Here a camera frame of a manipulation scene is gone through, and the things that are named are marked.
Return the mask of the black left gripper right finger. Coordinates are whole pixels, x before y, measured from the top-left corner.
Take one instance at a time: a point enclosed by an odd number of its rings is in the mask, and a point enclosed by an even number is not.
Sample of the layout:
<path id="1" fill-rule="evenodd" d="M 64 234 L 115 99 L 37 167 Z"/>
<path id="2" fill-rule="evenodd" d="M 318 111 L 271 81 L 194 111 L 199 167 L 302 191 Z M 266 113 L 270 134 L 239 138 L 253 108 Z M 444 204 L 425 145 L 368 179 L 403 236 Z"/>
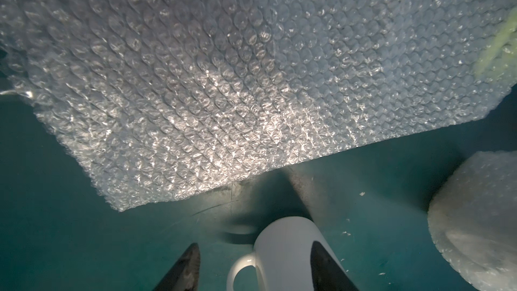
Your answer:
<path id="1" fill-rule="evenodd" d="M 315 291 L 358 291 L 358 288 L 318 241 L 314 241 L 312 244 L 310 266 Z"/>

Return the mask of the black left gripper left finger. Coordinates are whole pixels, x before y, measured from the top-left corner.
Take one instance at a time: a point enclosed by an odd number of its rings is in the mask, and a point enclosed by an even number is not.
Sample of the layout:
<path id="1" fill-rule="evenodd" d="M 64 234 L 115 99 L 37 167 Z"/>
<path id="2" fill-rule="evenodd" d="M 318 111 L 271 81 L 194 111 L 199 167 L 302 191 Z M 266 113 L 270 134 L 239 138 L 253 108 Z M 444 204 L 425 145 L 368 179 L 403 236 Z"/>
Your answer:
<path id="1" fill-rule="evenodd" d="M 201 254 L 194 242 L 153 289 L 154 291 L 196 291 L 199 285 Z"/>

